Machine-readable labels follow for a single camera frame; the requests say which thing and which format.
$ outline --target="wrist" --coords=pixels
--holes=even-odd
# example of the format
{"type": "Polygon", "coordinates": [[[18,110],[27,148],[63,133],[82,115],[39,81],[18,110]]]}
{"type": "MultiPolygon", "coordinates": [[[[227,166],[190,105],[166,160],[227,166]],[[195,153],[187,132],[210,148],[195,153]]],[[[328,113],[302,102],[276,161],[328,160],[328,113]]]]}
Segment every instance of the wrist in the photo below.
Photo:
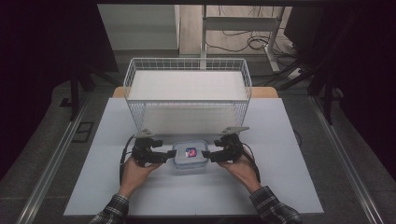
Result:
{"type": "Polygon", "coordinates": [[[124,196],[125,198],[131,198],[132,194],[136,190],[136,187],[125,187],[121,186],[119,190],[119,194],[124,196]]]}
{"type": "Polygon", "coordinates": [[[246,183],[246,188],[247,188],[247,191],[250,194],[252,194],[255,191],[257,191],[258,189],[262,188],[262,185],[257,180],[254,180],[254,181],[246,183]]]}

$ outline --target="white wire basket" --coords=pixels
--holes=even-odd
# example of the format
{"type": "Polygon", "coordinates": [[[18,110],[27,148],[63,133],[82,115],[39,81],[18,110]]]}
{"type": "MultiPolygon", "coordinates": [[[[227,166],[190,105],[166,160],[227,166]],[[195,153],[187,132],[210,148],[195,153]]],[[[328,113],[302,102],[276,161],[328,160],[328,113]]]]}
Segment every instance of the white wire basket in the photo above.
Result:
{"type": "Polygon", "coordinates": [[[133,58],[124,96],[138,131],[214,134],[243,125],[251,80],[243,59],[133,58]]]}

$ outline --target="gray floor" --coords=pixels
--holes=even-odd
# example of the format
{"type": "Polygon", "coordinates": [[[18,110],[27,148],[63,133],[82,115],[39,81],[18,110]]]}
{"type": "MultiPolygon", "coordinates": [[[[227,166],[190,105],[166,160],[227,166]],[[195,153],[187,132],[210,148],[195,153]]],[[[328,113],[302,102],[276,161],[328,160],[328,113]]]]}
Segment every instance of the gray floor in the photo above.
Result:
{"type": "MultiPolygon", "coordinates": [[[[250,74],[253,75],[253,83],[263,83],[273,78],[269,64],[264,57],[244,54],[237,57],[247,59],[250,74]]],[[[112,76],[123,81],[127,64],[119,62],[122,75],[112,74],[112,76]]],[[[87,223],[92,218],[63,217],[64,209],[78,180],[79,172],[106,107],[106,101],[115,89],[101,78],[92,77],[96,88],[91,94],[88,109],[81,120],[81,122],[93,122],[92,134],[88,142],[71,143],[67,149],[34,223],[87,223]]],[[[314,107],[309,101],[306,94],[308,84],[309,79],[286,91],[279,92],[293,129],[303,139],[301,151],[324,209],[324,214],[303,215],[304,223],[369,223],[334,148],[318,120],[314,107]]],[[[69,83],[66,82],[54,89],[52,103],[46,116],[22,154],[0,182],[0,223],[15,223],[51,154],[62,139],[69,124],[71,111],[69,107],[59,107],[59,105],[63,98],[69,97],[69,83]]],[[[395,181],[349,123],[337,101],[332,103],[332,118],[334,129],[340,136],[362,181],[374,198],[385,223],[396,223],[395,181]]],[[[76,134],[74,139],[80,140],[84,137],[76,134]]]]}

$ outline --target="small plastic container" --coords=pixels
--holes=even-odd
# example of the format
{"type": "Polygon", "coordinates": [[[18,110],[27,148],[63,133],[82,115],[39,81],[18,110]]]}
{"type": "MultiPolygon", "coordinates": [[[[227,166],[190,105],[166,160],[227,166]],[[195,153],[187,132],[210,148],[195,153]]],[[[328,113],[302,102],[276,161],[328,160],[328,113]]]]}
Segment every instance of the small plastic container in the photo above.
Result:
{"type": "Polygon", "coordinates": [[[203,140],[174,143],[176,150],[174,163],[178,170],[197,169],[205,167],[208,159],[204,158],[202,151],[208,151],[207,143],[203,140]]]}

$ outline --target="white wall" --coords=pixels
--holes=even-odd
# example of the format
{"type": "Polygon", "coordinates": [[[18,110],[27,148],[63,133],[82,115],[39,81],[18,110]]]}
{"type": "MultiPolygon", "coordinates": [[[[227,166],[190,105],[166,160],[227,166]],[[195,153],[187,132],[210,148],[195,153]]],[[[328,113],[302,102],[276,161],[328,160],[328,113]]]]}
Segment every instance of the white wall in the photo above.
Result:
{"type": "Polygon", "coordinates": [[[178,49],[178,7],[98,5],[113,50],[178,49]]]}

